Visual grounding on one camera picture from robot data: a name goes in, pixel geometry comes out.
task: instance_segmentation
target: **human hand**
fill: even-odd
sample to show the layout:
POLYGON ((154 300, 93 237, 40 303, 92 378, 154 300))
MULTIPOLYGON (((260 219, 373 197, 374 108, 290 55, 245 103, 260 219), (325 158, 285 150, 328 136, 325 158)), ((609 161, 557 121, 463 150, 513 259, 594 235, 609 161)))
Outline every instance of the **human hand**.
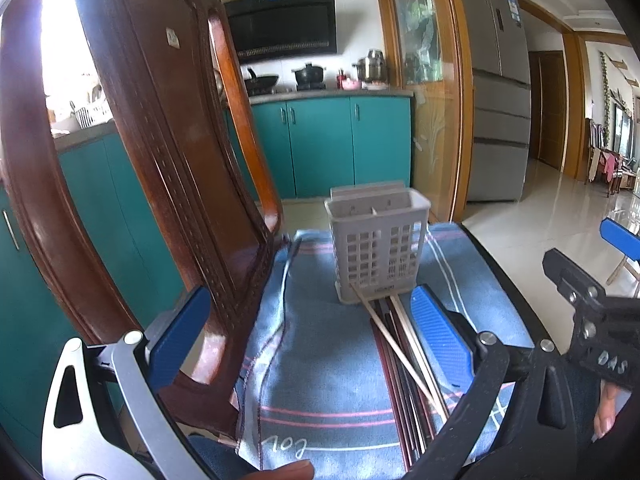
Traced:
POLYGON ((620 387, 612 383, 604 383, 600 392, 600 405, 593 419, 593 427, 598 438, 605 436, 616 421, 616 397, 620 387))
POLYGON ((300 460, 270 471, 251 473, 241 480, 312 480, 315 473, 309 460, 300 460))

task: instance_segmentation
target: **refrigerator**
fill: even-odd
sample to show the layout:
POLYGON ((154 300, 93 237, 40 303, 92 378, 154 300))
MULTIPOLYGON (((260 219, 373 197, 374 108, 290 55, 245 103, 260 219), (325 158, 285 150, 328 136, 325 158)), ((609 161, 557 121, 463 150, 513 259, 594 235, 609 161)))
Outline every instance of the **refrigerator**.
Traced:
POLYGON ((474 74, 467 201, 520 200, 531 120, 529 53, 518 0, 462 0, 474 74))

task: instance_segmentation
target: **refrigerator sticker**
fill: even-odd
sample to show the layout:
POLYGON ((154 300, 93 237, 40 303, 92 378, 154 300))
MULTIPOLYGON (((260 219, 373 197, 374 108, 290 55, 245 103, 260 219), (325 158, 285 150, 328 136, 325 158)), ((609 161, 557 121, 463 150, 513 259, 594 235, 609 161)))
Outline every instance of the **refrigerator sticker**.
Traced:
POLYGON ((520 24, 520 11, 518 10, 518 3, 516 0, 509 0, 509 10, 511 11, 511 17, 513 20, 520 24))

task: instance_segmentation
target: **teal cabinet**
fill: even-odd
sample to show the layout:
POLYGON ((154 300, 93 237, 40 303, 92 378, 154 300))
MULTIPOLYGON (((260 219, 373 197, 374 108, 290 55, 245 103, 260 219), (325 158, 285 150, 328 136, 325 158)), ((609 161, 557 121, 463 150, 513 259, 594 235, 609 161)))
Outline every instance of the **teal cabinet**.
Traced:
POLYGON ((355 183, 402 180, 409 186, 410 99, 366 96, 350 101, 355 183))
POLYGON ((350 100, 289 101, 287 110, 297 196, 328 196, 334 186, 353 184, 350 100))
POLYGON ((91 242, 125 302, 147 327, 175 306, 183 285, 120 136, 101 137, 59 158, 91 242))
POLYGON ((62 347, 76 335, 40 275, 0 186, 0 424, 36 469, 53 372, 62 347))
POLYGON ((251 198, 253 198, 254 200, 258 200, 258 192, 255 190, 254 181, 251 178, 249 168, 247 167, 246 161, 244 160, 242 148, 240 148, 240 142, 238 141, 238 133, 236 133, 236 127, 234 126, 234 121, 231 118, 231 113, 229 113, 229 110, 225 110, 225 121, 226 129, 229 132, 229 141, 231 142, 231 147, 234 149, 234 154, 236 155, 236 160, 238 161, 238 166, 240 167, 242 179, 244 180, 244 183, 249 190, 251 198))
POLYGON ((280 198, 295 198, 287 105, 266 103, 251 108, 255 129, 280 198))

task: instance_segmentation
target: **black pot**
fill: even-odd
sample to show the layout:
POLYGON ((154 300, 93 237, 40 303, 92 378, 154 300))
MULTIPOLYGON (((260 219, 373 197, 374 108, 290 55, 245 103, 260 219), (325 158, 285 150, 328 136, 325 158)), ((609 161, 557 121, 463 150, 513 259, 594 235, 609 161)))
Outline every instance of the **black pot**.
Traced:
POLYGON ((261 75, 258 77, 252 68, 249 68, 248 71, 251 74, 251 79, 244 80, 244 86, 248 92, 268 90, 278 82, 278 76, 276 75, 261 75))
POLYGON ((299 85, 309 85, 324 81, 324 68, 307 63, 300 70, 292 70, 299 85))

